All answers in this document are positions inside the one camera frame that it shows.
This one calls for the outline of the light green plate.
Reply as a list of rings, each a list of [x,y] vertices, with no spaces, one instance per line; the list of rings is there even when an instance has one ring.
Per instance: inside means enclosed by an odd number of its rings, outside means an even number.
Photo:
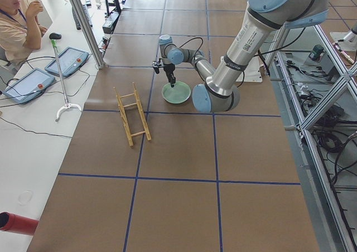
[[[184,103],[190,95],[190,87],[182,81],[177,81],[173,87],[170,83],[167,83],[162,88],[162,97],[171,104]]]

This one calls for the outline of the wooden plate rack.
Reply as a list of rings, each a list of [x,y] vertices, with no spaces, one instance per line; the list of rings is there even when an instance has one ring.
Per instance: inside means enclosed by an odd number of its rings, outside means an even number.
[[[120,95],[119,91],[115,87],[113,88],[130,147],[134,146],[133,138],[136,136],[145,135],[147,140],[152,139],[139,93],[134,82],[132,82],[132,86],[133,92],[126,95]]]

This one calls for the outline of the far teach pendant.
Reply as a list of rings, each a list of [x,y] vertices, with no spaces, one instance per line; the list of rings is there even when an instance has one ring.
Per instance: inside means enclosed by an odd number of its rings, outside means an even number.
[[[74,74],[86,63],[89,53],[74,47],[67,47],[59,54],[60,68],[63,78]]]

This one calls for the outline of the teach pendant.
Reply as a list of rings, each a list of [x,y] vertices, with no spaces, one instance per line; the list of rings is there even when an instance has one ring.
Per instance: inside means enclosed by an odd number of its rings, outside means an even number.
[[[55,77],[51,74],[34,68],[27,75],[7,86],[3,94],[16,104],[24,104],[43,93],[54,81]]]
[[[86,63],[89,53],[74,47],[67,47],[59,54],[60,68],[63,78],[74,74]]]

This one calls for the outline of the grabber stick tool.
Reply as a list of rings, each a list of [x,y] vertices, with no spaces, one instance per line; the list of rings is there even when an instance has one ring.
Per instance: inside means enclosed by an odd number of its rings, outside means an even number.
[[[52,44],[52,47],[54,49],[55,61],[57,63],[57,69],[58,69],[58,72],[59,72],[59,77],[60,77],[60,82],[61,82],[61,87],[62,87],[62,93],[63,93],[63,96],[64,96],[64,106],[62,106],[56,113],[55,122],[58,122],[60,120],[61,114],[64,111],[69,110],[71,108],[74,108],[74,109],[78,109],[80,112],[82,112],[82,108],[81,108],[81,106],[79,104],[74,104],[74,103],[70,103],[69,102],[68,95],[67,95],[67,92],[66,92],[65,83],[64,83],[64,78],[63,78],[62,70],[61,70],[61,66],[60,66],[58,49],[57,49],[57,46],[56,46],[56,40],[51,39],[51,44]]]

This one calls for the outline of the near teach pendant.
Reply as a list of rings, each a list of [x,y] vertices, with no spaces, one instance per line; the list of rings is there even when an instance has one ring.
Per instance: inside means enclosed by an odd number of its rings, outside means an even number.
[[[54,81],[55,77],[51,74],[34,68],[27,75],[7,86],[3,94],[16,104],[24,104],[43,93]]]

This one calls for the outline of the seated person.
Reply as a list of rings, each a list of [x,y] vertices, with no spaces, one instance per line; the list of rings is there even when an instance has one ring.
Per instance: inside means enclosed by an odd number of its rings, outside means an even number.
[[[38,21],[38,14],[43,10],[38,0],[1,0],[1,48],[15,67],[20,67],[33,51],[41,48],[47,31]]]

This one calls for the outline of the red fire extinguisher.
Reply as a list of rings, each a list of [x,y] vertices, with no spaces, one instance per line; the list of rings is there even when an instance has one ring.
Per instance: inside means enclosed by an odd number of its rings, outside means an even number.
[[[38,220],[9,212],[1,212],[1,231],[32,236],[37,226]]]

